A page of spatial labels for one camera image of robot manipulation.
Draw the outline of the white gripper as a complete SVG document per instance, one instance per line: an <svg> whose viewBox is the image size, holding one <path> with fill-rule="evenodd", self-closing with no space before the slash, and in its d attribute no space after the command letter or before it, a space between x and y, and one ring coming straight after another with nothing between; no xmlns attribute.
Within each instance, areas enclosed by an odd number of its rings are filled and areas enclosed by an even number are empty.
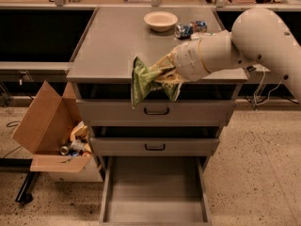
<svg viewBox="0 0 301 226"><path fill-rule="evenodd" d="M209 75L202 62L200 43L201 40L186 41L155 62L150 67L152 73L160 73L155 81L161 84L180 84L185 80L195 82Z"/></svg>

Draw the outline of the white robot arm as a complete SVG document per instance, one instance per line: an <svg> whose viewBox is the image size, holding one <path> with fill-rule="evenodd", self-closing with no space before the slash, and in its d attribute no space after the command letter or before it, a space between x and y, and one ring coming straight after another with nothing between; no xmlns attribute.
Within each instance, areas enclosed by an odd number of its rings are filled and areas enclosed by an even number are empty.
<svg viewBox="0 0 301 226"><path fill-rule="evenodd" d="M261 64L275 73L297 101L301 101L301 46L290 29L266 8L251 8L224 30L200 40L186 41L156 62L174 68L186 82L217 71Z"/></svg>

